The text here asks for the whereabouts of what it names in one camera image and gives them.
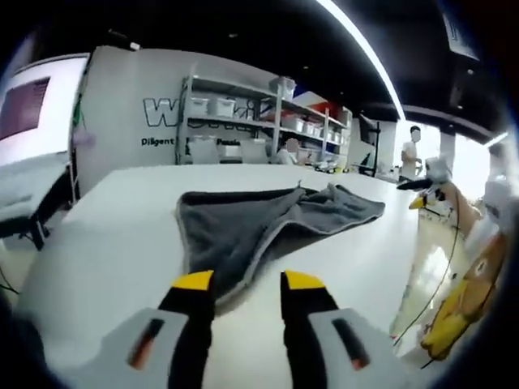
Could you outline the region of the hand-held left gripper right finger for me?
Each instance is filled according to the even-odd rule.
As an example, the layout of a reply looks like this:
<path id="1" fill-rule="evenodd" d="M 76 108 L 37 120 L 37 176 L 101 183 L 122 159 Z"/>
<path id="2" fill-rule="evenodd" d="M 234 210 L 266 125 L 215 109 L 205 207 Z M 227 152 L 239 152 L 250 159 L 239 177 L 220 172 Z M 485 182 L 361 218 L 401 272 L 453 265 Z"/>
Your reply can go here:
<path id="1" fill-rule="evenodd" d="M 299 271 L 280 280 L 284 344 L 294 388 L 408 388 L 410 374 L 392 339 L 352 309 L 341 309 L 323 282 Z"/>

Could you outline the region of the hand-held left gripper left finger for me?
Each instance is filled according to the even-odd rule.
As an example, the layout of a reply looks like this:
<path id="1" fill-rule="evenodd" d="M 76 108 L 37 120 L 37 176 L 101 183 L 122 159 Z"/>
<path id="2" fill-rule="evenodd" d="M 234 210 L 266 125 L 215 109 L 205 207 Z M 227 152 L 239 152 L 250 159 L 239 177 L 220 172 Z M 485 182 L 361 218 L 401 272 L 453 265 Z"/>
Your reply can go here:
<path id="1" fill-rule="evenodd" d="M 159 306 L 114 328 L 95 359 L 96 388 L 201 388 L 215 318 L 213 271 L 179 276 Z"/>

